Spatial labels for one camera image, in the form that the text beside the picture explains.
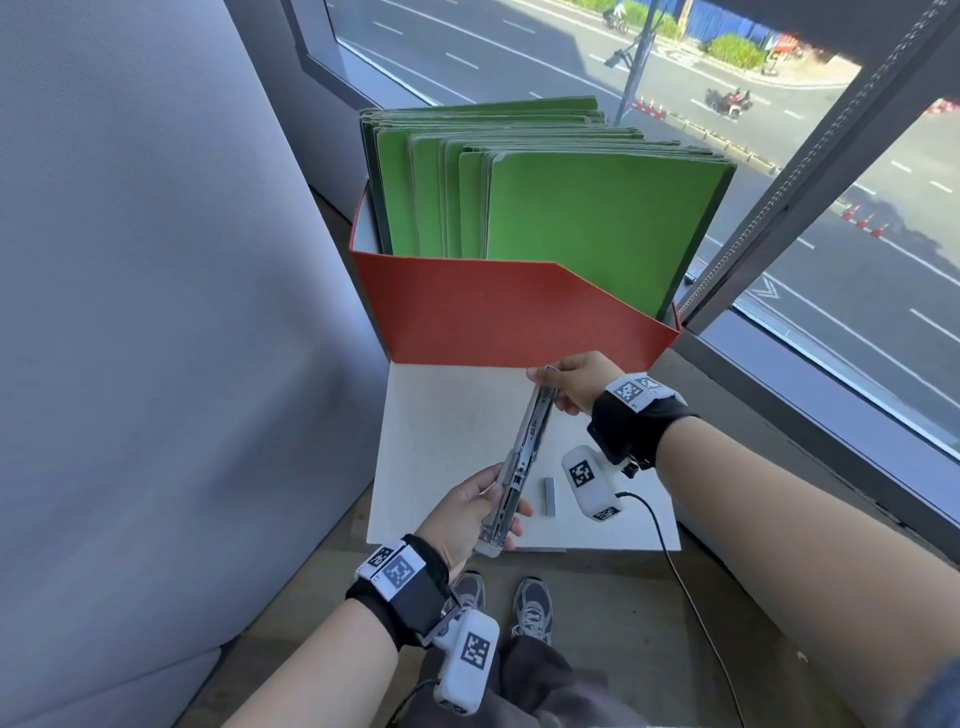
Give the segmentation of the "grey sneaker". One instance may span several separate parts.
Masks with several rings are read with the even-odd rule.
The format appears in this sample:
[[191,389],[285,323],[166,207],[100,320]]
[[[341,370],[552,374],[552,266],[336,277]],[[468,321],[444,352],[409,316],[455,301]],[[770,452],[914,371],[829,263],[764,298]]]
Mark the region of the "grey sneaker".
[[530,637],[547,646],[553,644],[553,600],[546,582],[526,576],[518,584],[512,601],[510,637]]
[[463,570],[451,583],[451,593],[464,609],[486,612],[486,583],[483,575],[474,569]]

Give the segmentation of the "grey trousers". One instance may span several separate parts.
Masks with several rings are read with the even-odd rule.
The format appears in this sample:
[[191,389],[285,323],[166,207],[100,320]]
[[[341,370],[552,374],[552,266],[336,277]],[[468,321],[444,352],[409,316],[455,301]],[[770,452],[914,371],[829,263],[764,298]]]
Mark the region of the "grey trousers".
[[460,716],[427,692],[413,698],[398,728],[647,728],[605,687],[581,677],[554,647],[508,638],[493,659],[479,710]]

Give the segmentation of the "row of green folders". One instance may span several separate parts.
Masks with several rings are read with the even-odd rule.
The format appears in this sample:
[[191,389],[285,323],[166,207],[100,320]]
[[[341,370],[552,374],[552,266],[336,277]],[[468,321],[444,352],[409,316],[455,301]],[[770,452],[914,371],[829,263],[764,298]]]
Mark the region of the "row of green folders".
[[388,254],[552,262],[662,318],[737,164],[610,123],[593,96],[362,109]]

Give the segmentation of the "person's left forearm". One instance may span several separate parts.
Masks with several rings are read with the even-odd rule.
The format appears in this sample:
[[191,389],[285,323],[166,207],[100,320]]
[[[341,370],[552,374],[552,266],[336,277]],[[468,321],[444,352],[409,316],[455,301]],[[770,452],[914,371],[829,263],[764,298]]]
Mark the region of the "person's left forearm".
[[222,728],[369,728],[399,661],[373,605],[343,601]]

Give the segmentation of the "blue grey sleeve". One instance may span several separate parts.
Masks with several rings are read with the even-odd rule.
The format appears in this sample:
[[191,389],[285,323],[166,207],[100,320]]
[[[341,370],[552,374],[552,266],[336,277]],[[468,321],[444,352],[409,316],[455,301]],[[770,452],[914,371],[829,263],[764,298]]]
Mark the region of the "blue grey sleeve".
[[960,728],[960,658],[944,668],[912,707],[909,728]]

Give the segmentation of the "white flat board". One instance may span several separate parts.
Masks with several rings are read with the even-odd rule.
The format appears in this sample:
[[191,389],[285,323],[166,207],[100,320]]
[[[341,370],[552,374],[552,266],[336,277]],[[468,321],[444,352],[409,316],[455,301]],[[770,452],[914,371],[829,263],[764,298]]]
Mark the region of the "white flat board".
[[[391,364],[366,542],[412,532],[452,487],[509,455],[534,385],[521,369]],[[594,446],[588,417],[555,407],[523,496],[535,514],[515,552],[659,552],[654,519],[633,498],[605,523],[584,516],[561,459]],[[554,478],[557,516],[544,515],[542,479]]]

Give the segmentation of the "person's right hand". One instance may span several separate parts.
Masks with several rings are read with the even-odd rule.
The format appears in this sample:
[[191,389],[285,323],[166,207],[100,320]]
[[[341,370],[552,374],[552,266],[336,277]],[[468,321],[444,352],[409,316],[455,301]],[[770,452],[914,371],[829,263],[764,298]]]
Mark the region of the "person's right hand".
[[578,405],[589,407],[590,414],[607,385],[623,375],[617,364],[597,350],[568,355],[549,365],[526,370],[526,377],[532,383],[557,391],[555,406],[558,391],[563,391]]

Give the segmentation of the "roadside barrier rail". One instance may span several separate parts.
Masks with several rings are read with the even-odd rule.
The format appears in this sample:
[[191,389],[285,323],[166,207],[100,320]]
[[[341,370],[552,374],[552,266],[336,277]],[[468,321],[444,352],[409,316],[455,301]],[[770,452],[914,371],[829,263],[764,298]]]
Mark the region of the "roadside barrier rail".
[[783,166],[776,164],[773,160],[728,139],[723,134],[702,127],[686,117],[665,111],[658,118],[672,129],[687,135],[693,140],[702,141],[736,163],[744,164],[763,175],[774,178],[779,176],[784,169]]

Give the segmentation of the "grey street lamp post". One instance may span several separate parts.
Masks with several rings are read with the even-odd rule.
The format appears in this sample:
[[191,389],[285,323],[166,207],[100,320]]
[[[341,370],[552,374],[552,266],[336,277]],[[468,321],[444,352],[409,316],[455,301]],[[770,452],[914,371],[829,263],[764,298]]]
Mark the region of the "grey street lamp post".
[[649,2],[643,28],[634,43],[635,48],[630,61],[628,78],[613,117],[615,127],[622,126],[630,109],[635,106],[642,75],[654,47],[657,31],[663,22],[661,5],[662,0],[650,0]]

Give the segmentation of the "silver stapler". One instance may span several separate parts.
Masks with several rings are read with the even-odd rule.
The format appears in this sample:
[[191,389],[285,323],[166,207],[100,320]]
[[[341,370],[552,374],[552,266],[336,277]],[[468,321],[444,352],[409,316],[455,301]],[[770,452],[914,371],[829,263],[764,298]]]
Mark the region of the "silver stapler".
[[507,538],[512,536],[511,527],[522,500],[522,492],[536,462],[558,393],[555,387],[534,387],[521,426],[495,483],[500,494],[499,503],[483,520],[474,553],[497,558],[506,547]]

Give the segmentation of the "grey fabric partition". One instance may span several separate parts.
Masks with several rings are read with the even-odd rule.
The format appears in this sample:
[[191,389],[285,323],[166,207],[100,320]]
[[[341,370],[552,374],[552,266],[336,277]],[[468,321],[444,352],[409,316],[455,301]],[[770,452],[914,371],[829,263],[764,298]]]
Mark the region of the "grey fabric partition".
[[280,0],[0,0],[0,728],[171,728],[374,476]]

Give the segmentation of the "red cardboard file box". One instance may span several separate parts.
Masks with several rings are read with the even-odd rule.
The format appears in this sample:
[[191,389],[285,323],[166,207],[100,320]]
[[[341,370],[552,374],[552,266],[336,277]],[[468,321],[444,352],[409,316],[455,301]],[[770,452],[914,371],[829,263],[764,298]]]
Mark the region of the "red cardboard file box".
[[674,306],[667,322],[655,320],[553,262],[383,253],[369,184],[349,252],[392,363],[528,368],[596,350],[636,372],[682,331]]

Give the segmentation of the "grey left sneaker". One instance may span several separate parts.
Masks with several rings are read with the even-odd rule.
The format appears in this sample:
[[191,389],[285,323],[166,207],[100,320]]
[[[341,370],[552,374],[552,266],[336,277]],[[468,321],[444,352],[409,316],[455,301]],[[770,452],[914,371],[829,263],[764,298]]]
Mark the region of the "grey left sneaker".
[[451,583],[451,593],[464,609],[486,612],[486,583],[483,575],[474,569],[463,570]]

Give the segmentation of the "dark window frame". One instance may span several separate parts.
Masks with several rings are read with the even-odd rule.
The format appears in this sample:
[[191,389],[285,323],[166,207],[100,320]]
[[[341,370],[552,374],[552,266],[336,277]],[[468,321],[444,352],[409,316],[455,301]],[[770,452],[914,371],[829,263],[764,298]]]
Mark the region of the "dark window frame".
[[[590,95],[614,120],[642,31],[581,0],[279,1],[303,69],[356,106]],[[845,75],[764,79],[656,35],[623,124],[712,148],[643,96],[783,167],[734,161],[680,285],[676,358],[960,561],[960,113]],[[736,88],[738,120],[708,108]]]

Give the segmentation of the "grey right sneaker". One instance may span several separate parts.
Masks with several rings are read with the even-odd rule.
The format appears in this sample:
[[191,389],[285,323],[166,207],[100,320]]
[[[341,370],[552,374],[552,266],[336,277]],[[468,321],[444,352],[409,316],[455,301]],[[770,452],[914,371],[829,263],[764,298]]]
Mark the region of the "grey right sneaker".
[[526,576],[518,584],[512,601],[510,637],[530,637],[547,646],[553,644],[553,600],[546,582]]

